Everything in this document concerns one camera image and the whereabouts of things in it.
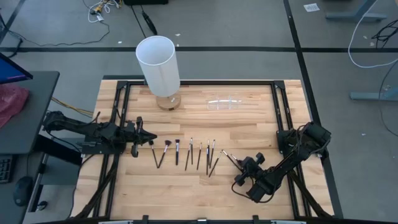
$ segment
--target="monitor screen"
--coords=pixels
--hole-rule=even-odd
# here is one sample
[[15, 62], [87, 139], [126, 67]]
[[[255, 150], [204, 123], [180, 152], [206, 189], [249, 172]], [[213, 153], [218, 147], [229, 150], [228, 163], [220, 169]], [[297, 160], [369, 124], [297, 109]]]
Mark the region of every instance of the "monitor screen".
[[5, 55], [0, 54], [0, 84], [32, 79], [33, 76]]

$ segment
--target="lamp shade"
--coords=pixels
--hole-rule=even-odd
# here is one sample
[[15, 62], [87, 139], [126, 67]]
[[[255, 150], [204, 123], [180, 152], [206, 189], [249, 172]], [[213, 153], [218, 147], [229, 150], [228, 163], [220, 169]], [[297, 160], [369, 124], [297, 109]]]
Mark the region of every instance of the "lamp shade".
[[177, 58], [173, 42], [152, 36], [139, 43], [136, 56], [151, 92], [160, 97], [172, 96], [180, 88]]

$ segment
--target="wooden table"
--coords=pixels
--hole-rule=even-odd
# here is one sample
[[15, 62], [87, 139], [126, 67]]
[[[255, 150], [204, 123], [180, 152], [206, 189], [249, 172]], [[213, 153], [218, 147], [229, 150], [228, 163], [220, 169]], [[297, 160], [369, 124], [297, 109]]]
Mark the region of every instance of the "wooden table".
[[[109, 121], [116, 83], [117, 80], [101, 82], [95, 108], [95, 114], [101, 112], [101, 122]], [[310, 121], [305, 96], [300, 80], [285, 80], [285, 84], [294, 127], [297, 128]], [[216, 140], [213, 161], [221, 149], [240, 159], [255, 157], [261, 152], [266, 158], [263, 168], [282, 160], [275, 136], [277, 122], [271, 88], [264, 85], [190, 85], [181, 86], [180, 94], [182, 102], [177, 110], [162, 111], [147, 86], [131, 88], [127, 119], [135, 120], [142, 116], [144, 129], [158, 135], [154, 141], [158, 161], [164, 150], [164, 141], [168, 139], [173, 144], [160, 169], [155, 166], [148, 144], [139, 148], [138, 158], [131, 156], [131, 145], [128, 145], [119, 161], [111, 219], [140, 220], [143, 215], [149, 215], [151, 220], [195, 220], [200, 217], [250, 220], [253, 215], [266, 220], [293, 219], [286, 178], [271, 202], [257, 204], [231, 191], [234, 176], [239, 171], [225, 155], [221, 155], [213, 175], [210, 178], [206, 176], [205, 147], [208, 139], [210, 142]], [[209, 110], [207, 101], [215, 99], [216, 95], [230, 95], [240, 101], [239, 105], [232, 110]], [[191, 165], [189, 162], [187, 171], [184, 171], [190, 138], [194, 144], [194, 163]], [[175, 139], [181, 140], [178, 166], [175, 165]], [[196, 170], [201, 142], [204, 148], [199, 170]], [[81, 168], [72, 216], [82, 210], [96, 190], [102, 158], [102, 155], [96, 155]], [[320, 159], [311, 156], [302, 163], [302, 167], [307, 188], [317, 202], [333, 214]], [[250, 180], [248, 182], [234, 189], [244, 194], [251, 186]], [[301, 194], [298, 188], [295, 189], [300, 214], [303, 215]], [[104, 205], [103, 202], [100, 214], [103, 214]]]

